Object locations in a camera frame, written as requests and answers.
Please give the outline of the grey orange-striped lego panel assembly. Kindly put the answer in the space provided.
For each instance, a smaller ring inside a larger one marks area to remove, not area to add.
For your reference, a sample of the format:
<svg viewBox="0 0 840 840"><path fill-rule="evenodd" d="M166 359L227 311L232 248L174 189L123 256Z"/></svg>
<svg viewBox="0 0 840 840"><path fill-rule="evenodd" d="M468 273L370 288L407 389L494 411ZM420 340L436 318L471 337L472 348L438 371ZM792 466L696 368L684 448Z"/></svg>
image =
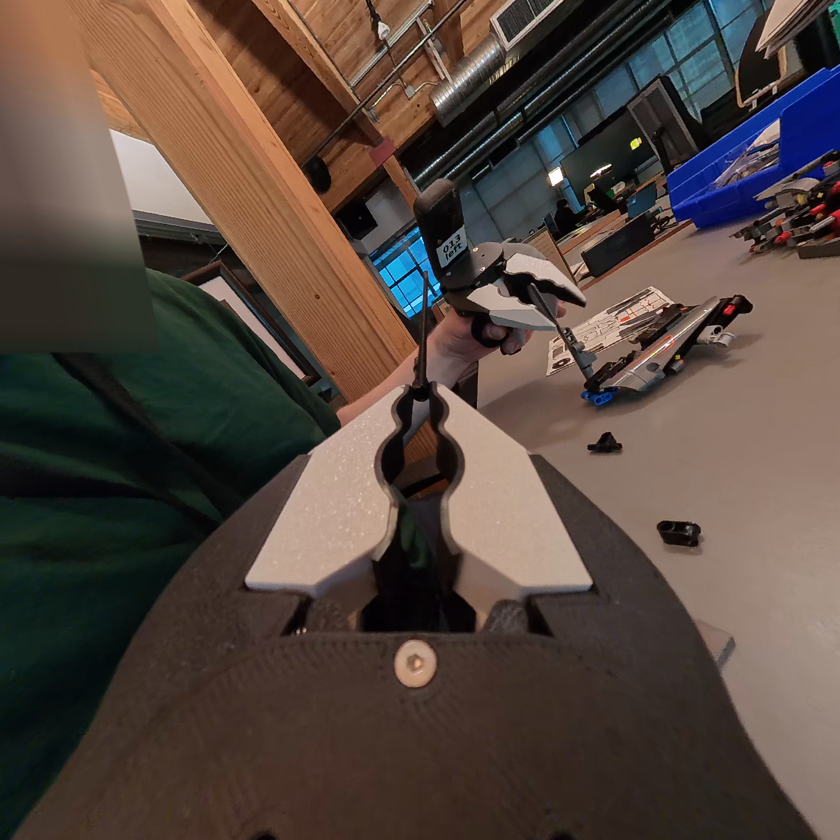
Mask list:
<svg viewBox="0 0 840 840"><path fill-rule="evenodd" d="M694 348L728 349L736 337L730 331L732 323L752 310L753 303L743 295L711 297L690 307L670 304L632 340L635 350L586 378L581 399L603 406L618 396L650 392L682 372Z"/></svg>

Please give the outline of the large lego car model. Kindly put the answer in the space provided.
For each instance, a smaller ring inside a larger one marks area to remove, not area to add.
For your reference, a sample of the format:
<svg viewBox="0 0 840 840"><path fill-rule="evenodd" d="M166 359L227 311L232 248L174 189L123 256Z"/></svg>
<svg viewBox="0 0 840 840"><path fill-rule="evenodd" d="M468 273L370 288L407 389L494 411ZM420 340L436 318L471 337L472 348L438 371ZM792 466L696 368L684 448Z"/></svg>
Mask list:
<svg viewBox="0 0 840 840"><path fill-rule="evenodd" d="M764 215L730 234L753 255L791 249L801 259L839 256L839 153L829 151L757 195Z"/></svg>

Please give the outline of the framed wall picture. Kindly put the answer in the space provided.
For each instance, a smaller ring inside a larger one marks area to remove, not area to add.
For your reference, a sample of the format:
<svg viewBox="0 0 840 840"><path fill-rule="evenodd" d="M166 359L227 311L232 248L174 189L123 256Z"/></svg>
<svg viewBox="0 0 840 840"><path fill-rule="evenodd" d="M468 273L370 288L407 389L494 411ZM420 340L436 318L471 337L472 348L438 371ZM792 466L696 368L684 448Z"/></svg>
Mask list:
<svg viewBox="0 0 840 840"><path fill-rule="evenodd" d="M214 261L190 272L183 279L234 313L305 385L315 386L321 381L321 375L314 364L222 261Z"/></svg>

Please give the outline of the black lego wing panel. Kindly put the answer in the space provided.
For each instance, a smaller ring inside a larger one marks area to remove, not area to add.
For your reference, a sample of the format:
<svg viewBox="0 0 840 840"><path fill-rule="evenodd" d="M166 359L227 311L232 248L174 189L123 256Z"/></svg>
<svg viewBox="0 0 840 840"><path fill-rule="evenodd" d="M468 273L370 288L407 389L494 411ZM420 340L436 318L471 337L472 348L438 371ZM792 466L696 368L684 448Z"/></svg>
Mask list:
<svg viewBox="0 0 840 840"><path fill-rule="evenodd" d="M425 403L429 399L431 385L427 377L427 339L429 334L429 278L428 273L422 270L423 277L423 299L421 311L421 331L418 343L417 354L413 365L413 382L411 394L415 403Z"/></svg>

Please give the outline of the black box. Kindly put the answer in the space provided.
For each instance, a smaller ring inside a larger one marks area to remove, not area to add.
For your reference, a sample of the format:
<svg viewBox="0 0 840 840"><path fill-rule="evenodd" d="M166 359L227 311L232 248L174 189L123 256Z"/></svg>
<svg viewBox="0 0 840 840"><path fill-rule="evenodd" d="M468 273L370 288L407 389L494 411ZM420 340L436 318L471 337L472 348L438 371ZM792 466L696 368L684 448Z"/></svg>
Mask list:
<svg viewBox="0 0 840 840"><path fill-rule="evenodd" d="M581 258L589 275L598 278L653 244L657 233L658 216L643 213L582 251Z"/></svg>

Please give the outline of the blue bin with square tag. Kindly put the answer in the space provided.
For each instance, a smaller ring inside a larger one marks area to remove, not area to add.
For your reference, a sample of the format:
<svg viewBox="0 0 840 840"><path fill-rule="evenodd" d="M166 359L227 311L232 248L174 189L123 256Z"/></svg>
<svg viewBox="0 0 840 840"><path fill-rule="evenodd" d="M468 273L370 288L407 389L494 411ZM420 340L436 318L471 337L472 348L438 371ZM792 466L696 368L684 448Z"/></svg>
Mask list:
<svg viewBox="0 0 840 840"><path fill-rule="evenodd" d="M762 131L780 121L776 164L721 187L713 183ZM809 161L839 149L839 67L821 69L668 175L671 210L697 228L759 214L755 197Z"/></svg>

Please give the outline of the person's left forearm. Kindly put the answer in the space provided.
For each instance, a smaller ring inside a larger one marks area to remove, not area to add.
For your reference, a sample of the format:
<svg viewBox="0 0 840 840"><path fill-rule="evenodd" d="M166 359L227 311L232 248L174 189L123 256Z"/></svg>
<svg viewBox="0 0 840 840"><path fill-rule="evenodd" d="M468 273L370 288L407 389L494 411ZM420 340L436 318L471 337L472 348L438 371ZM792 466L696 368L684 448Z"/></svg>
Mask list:
<svg viewBox="0 0 840 840"><path fill-rule="evenodd" d="M378 384L359 399L338 410L337 417L341 427L347 427L358 417L369 411L375 404L383 401L394 391L401 391L412 382L413 374L407 368L403 368L402 366L398 367L381 384ZM429 411L428 402L415 402L413 404L411 425L407 433L408 437L414 436L425 425L429 418Z"/></svg>

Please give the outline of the clear plastic bags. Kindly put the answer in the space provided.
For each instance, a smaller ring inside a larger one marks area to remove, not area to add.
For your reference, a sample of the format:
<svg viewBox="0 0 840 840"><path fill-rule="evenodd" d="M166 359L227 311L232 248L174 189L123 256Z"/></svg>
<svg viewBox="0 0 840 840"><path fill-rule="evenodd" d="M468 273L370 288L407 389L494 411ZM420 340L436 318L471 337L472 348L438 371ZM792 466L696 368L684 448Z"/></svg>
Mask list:
<svg viewBox="0 0 840 840"><path fill-rule="evenodd" d="M714 181L714 188L729 186L777 165L780 159L780 145L779 135L771 139L769 135L761 134L727 164L724 171Z"/></svg>

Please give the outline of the grey tile with orange stripe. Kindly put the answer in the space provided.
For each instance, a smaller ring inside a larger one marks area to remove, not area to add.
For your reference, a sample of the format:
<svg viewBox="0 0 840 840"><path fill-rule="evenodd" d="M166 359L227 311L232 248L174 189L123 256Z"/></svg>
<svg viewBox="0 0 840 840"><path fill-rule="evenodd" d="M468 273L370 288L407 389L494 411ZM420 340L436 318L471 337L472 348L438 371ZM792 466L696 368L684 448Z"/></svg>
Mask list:
<svg viewBox="0 0 840 840"><path fill-rule="evenodd" d="M716 664L717 670L721 672L736 647L734 636L728 631L699 619L695 620L695 625Z"/></svg>

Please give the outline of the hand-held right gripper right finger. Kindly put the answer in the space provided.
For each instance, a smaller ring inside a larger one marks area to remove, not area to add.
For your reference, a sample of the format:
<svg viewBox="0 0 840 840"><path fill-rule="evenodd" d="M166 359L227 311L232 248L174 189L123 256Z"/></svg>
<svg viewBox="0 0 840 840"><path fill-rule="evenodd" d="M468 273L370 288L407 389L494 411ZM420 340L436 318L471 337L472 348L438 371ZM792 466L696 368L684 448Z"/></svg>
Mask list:
<svg viewBox="0 0 840 840"><path fill-rule="evenodd" d="M529 451L443 385L434 385L440 561L481 628L499 602L589 592L593 579Z"/></svg>

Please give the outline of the wooden cabinet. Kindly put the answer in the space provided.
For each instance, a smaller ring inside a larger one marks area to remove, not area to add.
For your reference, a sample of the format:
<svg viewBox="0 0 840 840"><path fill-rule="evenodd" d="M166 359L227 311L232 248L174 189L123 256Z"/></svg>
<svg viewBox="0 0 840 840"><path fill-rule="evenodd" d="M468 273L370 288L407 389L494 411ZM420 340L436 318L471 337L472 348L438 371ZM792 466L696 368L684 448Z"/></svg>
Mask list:
<svg viewBox="0 0 840 840"><path fill-rule="evenodd" d="M93 67L350 402L417 346L188 2L69 2Z"/></svg>

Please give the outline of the white paper stack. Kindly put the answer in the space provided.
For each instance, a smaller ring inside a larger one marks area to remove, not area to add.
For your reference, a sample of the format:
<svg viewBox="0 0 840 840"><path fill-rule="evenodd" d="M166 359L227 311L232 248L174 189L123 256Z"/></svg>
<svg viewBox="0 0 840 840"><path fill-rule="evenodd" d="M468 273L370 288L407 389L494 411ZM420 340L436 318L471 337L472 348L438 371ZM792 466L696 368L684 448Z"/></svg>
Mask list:
<svg viewBox="0 0 840 840"><path fill-rule="evenodd" d="M819 70L839 64L839 2L777 1L761 16L736 69L738 107L762 108Z"/></svg>

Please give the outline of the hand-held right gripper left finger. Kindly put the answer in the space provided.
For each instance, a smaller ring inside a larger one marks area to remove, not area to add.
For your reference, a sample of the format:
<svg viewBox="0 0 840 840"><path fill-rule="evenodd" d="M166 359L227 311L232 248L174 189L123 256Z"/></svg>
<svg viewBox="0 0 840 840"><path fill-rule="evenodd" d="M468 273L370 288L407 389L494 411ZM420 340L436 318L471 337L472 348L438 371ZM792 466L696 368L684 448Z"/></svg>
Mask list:
<svg viewBox="0 0 840 840"><path fill-rule="evenodd" d="M391 632L421 627L421 575L400 540L396 489L415 392L388 392L315 447L245 577L307 602L299 634L343 632L353 615Z"/></svg>

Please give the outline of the person's left hand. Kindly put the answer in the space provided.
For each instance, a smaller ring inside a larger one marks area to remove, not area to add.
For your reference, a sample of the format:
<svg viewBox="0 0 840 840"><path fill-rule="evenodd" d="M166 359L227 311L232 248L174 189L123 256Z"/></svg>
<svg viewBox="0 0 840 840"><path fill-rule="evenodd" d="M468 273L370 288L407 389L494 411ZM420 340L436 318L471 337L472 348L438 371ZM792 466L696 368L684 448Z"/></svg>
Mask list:
<svg viewBox="0 0 840 840"><path fill-rule="evenodd" d="M453 389L469 369L495 351L518 353L531 331L484 322L476 313L450 309L427 339L427 378Z"/></svg>

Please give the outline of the lego sticker sheet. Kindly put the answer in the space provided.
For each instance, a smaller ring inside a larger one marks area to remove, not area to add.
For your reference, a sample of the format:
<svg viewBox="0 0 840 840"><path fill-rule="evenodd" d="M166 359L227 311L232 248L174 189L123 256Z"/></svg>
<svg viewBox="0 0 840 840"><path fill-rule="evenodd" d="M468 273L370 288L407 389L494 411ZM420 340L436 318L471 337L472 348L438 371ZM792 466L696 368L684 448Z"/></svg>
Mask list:
<svg viewBox="0 0 840 840"><path fill-rule="evenodd" d="M655 287L642 289L572 327L572 341L582 345L583 355L595 360L614 345L635 340L673 304Z"/></svg>

